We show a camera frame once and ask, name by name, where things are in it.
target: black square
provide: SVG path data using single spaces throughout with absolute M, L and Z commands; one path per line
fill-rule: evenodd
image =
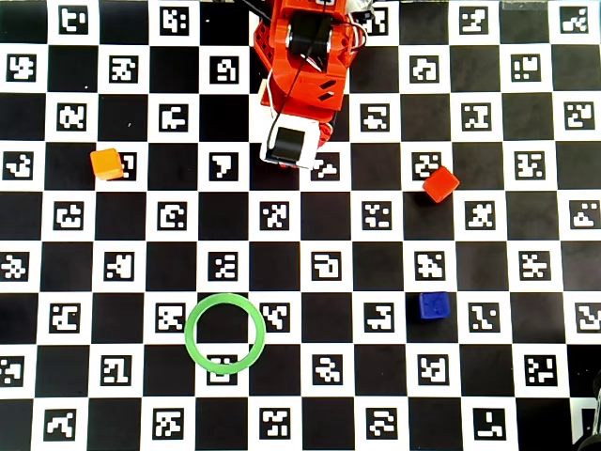
M 350 193 L 301 193 L 300 217 L 302 240 L 350 240 Z
M 409 398 L 411 449 L 462 449 L 460 398 Z M 432 433 L 432 425 L 437 425 Z
M 198 211 L 198 240 L 248 240 L 248 193 L 200 193 Z
M 0 193 L 0 240 L 39 240 L 41 193 Z
M 100 1 L 100 44 L 148 44 L 148 4 Z
M 42 291 L 90 291 L 92 243 L 44 242 L 40 285 Z
M 148 189 L 198 189 L 198 145 L 149 144 Z
M 373 68 L 378 68 L 375 77 Z M 398 91 L 398 50 L 396 47 L 365 47 L 350 67 L 351 94 Z
M 45 94 L 0 93 L 0 104 L 0 139 L 43 141 Z
M 461 345 L 459 354 L 463 397 L 514 395 L 511 345 Z
M 562 241 L 565 290 L 601 290 L 601 242 Z
M 144 396 L 193 397 L 195 367 L 183 345 L 144 346 Z
M 405 345 L 355 345 L 355 396 L 406 395 Z
M 46 2 L 0 3 L 0 30 L 0 42 L 45 44 L 48 41 Z
M 147 96 L 99 96 L 99 141 L 146 141 Z
M 553 102 L 550 92 L 503 94 L 503 138 L 553 139 Z
M 88 449 L 118 451 L 140 447 L 142 399 L 92 398 L 88 409 Z
M 96 143 L 46 143 L 45 190 L 94 190 L 90 152 Z
M 51 45 L 48 49 L 50 92 L 96 92 L 98 47 Z
M 149 242 L 146 291 L 196 291 L 196 243 Z
M 251 190 L 298 190 L 300 171 L 263 162 L 259 156 L 260 149 L 260 144 L 250 145 Z
M 597 45 L 553 45 L 553 89 L 590 91 L 601 89 L 601 62 Z
M 453 45 L 450 57 L 453 92 L 501 90 L 498 45 Z
M 499 4 L 501 44 L 548 42 L 547 4 L 537 8 L 508 8 Z
M 201 95 L 199 141 L 248 142 L 248 102 L 247 95 Z
M 353 289 L 402 291 L 403 244 L 394 241 L 354 241 Z
M 304 397 L 302 399 L 302 447 L 355 449 L 352 397 Z
M 353 341 L 350 293 L 302 293 L 302 343 Z
M 0 8 L 0 17 L 3 13 L 4 11 Z M 33 399 L 0 400 L 0 422 L 3 425 L 0 428 L 0 450 L 12 451 L 13 449 L 30 448 L 33 409 Z
M 301 289 L 298 242 L 251 242 L 251 291 Z
M 38 346 L 36 397 L 87 397 L 88 346 Z
M 448 94 L 402 94 L 403 141 L 451 141 Z
M 246 397 L 198 397 L 195 449 L 247 448 L 248 399 Z
M 432 203 L 426 193 L 403 193 L 405 240 L 452 240 L 453 199 Z
M 509 240 L 559 239 L 556 192 L 507 192 L 506 199 Z
M 401 153 L 398 144 L 350 145 L 353 190 L 399 190 Z
M 198 73 L 198 48 L 150 47 L 150 92 L 198 93 Z
M 460 241 L 455 248 L 459 290 L 506 291 L 509 289 L 505 241 Z
M 449 6 L 446 3 L 399 3 L 400 43 L 448 44 Z
M 142 293 L 94 293 L 92 343 L 142 343 L 143 324 Z
M 560 190 L 601 188 L 599 142 L 558 142 L 557 183 Z
M 96 193 L 95 240 L 132 241 L 145 236 L 146 193 Z

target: white square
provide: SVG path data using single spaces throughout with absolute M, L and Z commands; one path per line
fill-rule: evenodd
M 69 6 L 87 7 L 84 16 L 69 11 Z M 87 33 L 71 33 L 87 24 Z M 61 0 L 48 4 L 48 43 L 59 45 L 98 45 L 100 43 L 99 2 L 95 0 Z
M 100 94 L 147 94 L 149 92 L 150 47 L 101 45 L 98 50 L 98 64 Z
M 352 291 L 352 261 L 352 241 L 303 241 L 300 247 L 300 291 Z
M 474 409 L 503 409 L 505 424 L 502 432 L 501 429 L 493 429 L 494 426 L 490 425 L 490 428 L 475 431 L 476 434 L 474 434 Z M 514 397 L 462 397 L 461 423 L 463 425 L 463 449 L 465 451 L 518 449 L 516 399 Z M 495 437 L 495 434 L 498 433 L 504 434 L 505 440 L 486 439 L 489 437 L 488 434 Z
M 249 191 L 250 155 L 249 143 L 199 143 L 198 191 Z
M 250 191 L 248 200 L 249 241 L 301 240 L 300 192 Z
M 403 240 L 403 193 L 401 191 L 351 192 L 350 236 L 353 241 Z
M 570 397 L 570 385 L 567 369 L 567 347 L 566 345 L 553 344 L 514 344 L 514 386 L 516 397 Z M 532 386 L 526 385 L 526 379 L 532 383 L 537 381 L 534 370 L 536 362 L 525 362 L 526 356 L 554 357 L 553 365 L 556 366 L 556 386 Z
M 290 428 L 283 430 L 281 427 L 271 427 L 272 433 L 281 433 L 287 435 L 287 439 L 278 437 L 277 439 L 262 439 L 260 438 L 260 427 L 263 426 L 261 412 L 267 416 L 266 421 L 273 418 L 273 415 L 278 416 L 278 420 L 285 421 L 283 413 L 287 413 Z M 248 398 L 248 449 L 260 449 L 261 451 L 302 451 L 302 398 L 301 397 L 249 397 Z
M 353 343 L 396 345 L 407 343 L 405 292 L 354 291 Z M 365 310 L 377 315 L 365 315 Z
M 147 345 L 183 345 L 185 343 L 184 325 L 197 303 L 195 292 L 145 293 L 144 343 Z
M 464 121 L 462 114 L 468 115 L 467 121 Z M 502 114 L 500 92 L 451 93 L 452 141 L 470 143 L 502 141 Z
M 250 94 L 250 52 L 242 46 L 207 46 L 200 49 L 199 92 L 201 94 Z M 219 70 L 211 80 L 212 64 Z
M 586 25 L 581 33 L 569 32 L 570 28 L 577 26 L 580 16 L 576 14 L 574 21 L 562 21 L 560 10 L 562 7 L 583 7 L 585 12 L 586 22 L 580 26 Z M 575 1 L 575 0 L 553 0 L 548 2 L 548 36 L 551 44 L 598 44 L 599 35 L 599 3 L 591 1 Z
M 505 191 L 557 190 L 555 141 L 504 141 Z
M 407 343 L 405 349 L 407 352 L 407 395 L 409 397 L 461 397 L 459 345 Z M 424 358 L 431 359 L 431 362 L 428 363 Z M 420 385 L 420 375 L 425 380 L 434 380 L 436 384 Z
M 0 141 L 0 152 L 2 156 L 0 191 L 44 191 L 46 143 L 43 141 Z M 5 154 L 5 152 L 19 152 L 19 155 Z M 33 161 L 28 152 L 33 152 Z M 6 178 L 4 177 L 5 169 L 10 174 Z
M 166 11 L 166 17 L 162 17 L 162 10 Z M 163 35 L 161 34 L 162 23 L 168 27 L 164 31 L 166 34 Z M 200 36 L 200 4 L 190 1 L 149 2 L 148 25 L 151 46 L 195 47 Z
M 23 367 L 12 368 L 15 379 L 23 379 L 23 386 L 0 386 L 2 399 L 33 399 L 36 395 L 36 369 L 38 363 L 38 347 L 36 345 L 2 345 L 2 357 L 23 357 Z
M 549 252 L 551 280 L 524 278 L 520 280 L 519 252 Z M 560 241 L 508 241 L 507 270 L 509 272 L 509 290 L 520 292 L 560 292 L 563 291 L 562 244 Z
M 520 67 L 517 70 L 540 70 L 541 81 L 532 79 L 528 73 L 512 76 L 512 55 L 524 55 L 514 61 Z M 553 67 L 551 64 L 551 44 L 502 44 L 501 91 L 502 92 L 552 92 Z
M 33 54 L 33 63 L 25 55 Z M 17 81 L 9 81 L 14 74 Z M 27 81 L 33 75 L 36 81 Z M 48 89 L 48 46 L 45 44 L 0 44 L 0 92 L 40 92 Z
M 302 341 L 302 307 L 299 291 L 251 291 L 248 300 L 263 315 L 267 326 L 268 345 L 296 345 Z M 256 329 L 248 321 L 248 342 L 254 343 Z
M 456 241 L 507 241 L 505 191 L 455 191 L 453 211 Z
M 247 293 L 249 290 L 249 244 L 247 241 L 201 241 L 197 246 L 196 290 L 204 293 Z M 211 252 L 236 256 L 236 278 L 209 280 Z
M 38 344 L 89 345 L 91 342 L 91 292 L 41 292 L 39 294 Z
M 403 94 L 450 93 L 449 48 L 448 45 L 400 45 L 398 62 L 401 92 Z
M 422 263 L 416 261 L 418 255 L 432 255 L 435 259 L 431 261 L 432 273 L 429 274 L 424 268 L 428 259 L 420 257 Z M 454 241 L 403 241 L 403 273 L 405 291 L 425 293 L 431 291 L 457 291 L 457 264 Z M 440 274 L 437 268 L 444 268 L 444 274 Z M 417 277 L 418 269 L 425 271 L 420 280 Z
M 378 409 L 378 418 L 368 423 L 367 409 Z M 389 417 L 395 420 L 396 439 L 367 438 L 367 430 L 373 435 L 385 437 L 386 427 L 392 426 Z M 355 450 L 356 451 L 406 451 L 409 450 L 409 419 L 407 397 L 355 397 Z
M 183 409 L 183 440 L 153 440 L 155 409 Z M 148 451 L 189 451 L 195 448 L 196 398 L 195 397 L 143 397 L 140 430 L 140 448 Z
M 148 142 L 149 143 L 197 143 L 199 123 L 199 97 L 197 94 L 149 94 L 148 95 Z M 187 131 L 178 132 L 180 126 Z
M 590 121 L 591 113 L 594 129 L 585 130 L 584 127 L 588 124 L 581 120 L 581 117 L 588 118 Z M 599 91 L 553 92 L 553 128 L 556 141 L 598 141 L 601 139 L 600 115 L 601 92 Z
M 471 7 L 480 10 L 485 10 L 485 19 L 477 13 L 476 17 L 471 17 L 469 12 L 468 17 L 463 17 L 466 14 L 462 7 Z M 468 28 L 476 30 L 480 26 L 487 23 L 488 31 L 486 33 L 471 33 L 466 29 L 461 28 L 461 20 L 469 20 Z M 451 45 L 494 45 L 500 42 L 499 31 L 499 2 L 492 1 L 469 1 L 469 2 L 449 2 L 449 44 Z
M 115 180 L 96 178 L 96 191 L 105 193 L 145 193 L 148 189 L 148 143 L 136 141 L 102 141 L 97 143 L 98 150 L 107 148 L 114 148 L 119 152 L 125 177 Z M 135 179 L 129 177 L 128 171 L 135 172 Z
M 328 141 L 319 148 L 313 171 L 299 171 L 299 185 L 302 192 L 350 191 L 350 143 Z
M 126 367 L 118 362 L 107 362 L 105 360 L 104 365 L 102 365 L 102 356 L 109 357 L 109 359 L 114 358 L 115 360 L 120 360 L 119 357 L 121 356 L 130 356 L 131 374 L 128 374 Z M 112 370 L 115 371 L 114 376 L 110 375 Z M 121 380 L 124 384 L 117 386 L 101 385 L 107 383 L 111 378 L 117 381 Z M 90 346 L 90 370 L 87 390 L 89 397 L 142 397 L 143 388 L 143 344 L 92 344 Z
M 105 269 L 105 253 L 110 256 Z M 140 293 L 146 288 L 146 242 L 145 241 L 94 241 L 94 264 L 92 267 L 92 291 L 105 293 Z
M 31 446 L 39 451 L 77 451 L 87 446 L 87 397 L 37 397 L 34 399 Z M 44 442 L 44 431 L 49 425 L 45 421 L 47 410 L 75 410 L 75 430 L 70 430 L 73 439 L 60 442 Z
M 39 274 L 41 268 L 41 241 L 0 241 L 0 252 L 2 253 L 27 253 L 29 255 L 29 264 L 21 265 L 20 278 L 11 277 L 5 282 L 0 282 L 0 293 L 38 293 L 39 292 Z
M 94 240 L 95 192 L 45 191 L 42 198 L 41 238 L 43 241 Z
M 314 355 L 319 356 L 316 367 L 313 365 Z M 342 356 L 342 370 L 331 359 L 332 356 Z M 300 367 L 305 368 L 300 373 L 300 393 L 303 397 L 355 395 L 355 349 L 352 343 L 302 343 Z M 314 372 L 316 379 L 323 384 L 313 384 Z
M 458 291 L 457 328 L 461 344 L 511 344 L 509 291 Z
M 239 362 L 248 354 L 249 347 L 245 343 L 202 343 L 196 344 L 199 352 L 212 360 L 212 356 L 236 356 Z M 243 369 L 236 374 L 215 374 L 207 372 L 202 366 L 195 365 L 195 391 L 197 397 L 247 397 L 249 395 L 249 370 Z
M 362 117 L 362 105 L 365 109 Z M 401 97 L 399 94 L 353 94 L 349 96 L 349 131 L 353 143 L 397 143 L 401 141 Z
M 413 154 L 423 154 L 415 156 L 416 162 L 419 162 L 416 164 L 420 166 L 414 166 Z M 453 143 L 445 141 L 401 143 L 401 186 L 403 191 L 422 192 L 425 180 L 441 166 L 445 166 L 453 172 Z
M 146 240 L 198 241 L 198 193 L 147 192 Z
M 563 294 L 565 342 L 570 345 L 596 345 L 601 336 L 601 293 L 566 291 Z

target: small block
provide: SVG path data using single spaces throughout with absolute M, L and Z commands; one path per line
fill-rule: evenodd
M 114 148 L 96 150 L 90 153 L 94 175 L 101 180 L 120 179 L 123 177 L 123 166 L 119 153 Z
M 442 319 L 450 316 L 449 293 L 446 291 L 420 293 L 420 317 L 422 319 Z

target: checkerboard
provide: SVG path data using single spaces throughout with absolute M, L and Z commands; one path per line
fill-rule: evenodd
M 256 24 L 0 2 L 0 450 L 570 449 L 601 362 L 599 4 L 377 3 L 313 171 L 259 159 Z M 232 376 L 184 347 L 215 292 L 267 324 Z M 197 340 L 231 363 L 254 326 L 220 305 Z

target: green ring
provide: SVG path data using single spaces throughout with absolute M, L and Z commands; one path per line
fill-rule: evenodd
M 256 329 L 256 339 L 254 340 L 251 350 L 246 357 L 233 364 L 215 364 L 211 362 L 207 357 L 200 353 L 196 347 L 196 340 L 194 338 L 194 327 L 202 314 L 209 310 L 213 305 L 218 305 L 220 303 L 231 303 L 240 307 L 251 316 Z M 256 359 L 258 359 L 261 352 L 263 352 L 263 348 L 265 348 L 265 332 L 265 320 L 256 307 L 252 305 L 248 299 L 232 293 L 212 294 L 203 299 L 192 309 L 184 327 L 186 350 L 188 350 L 190 357 L 206 371 L 215 374 L 236 374 L 256 362 Z

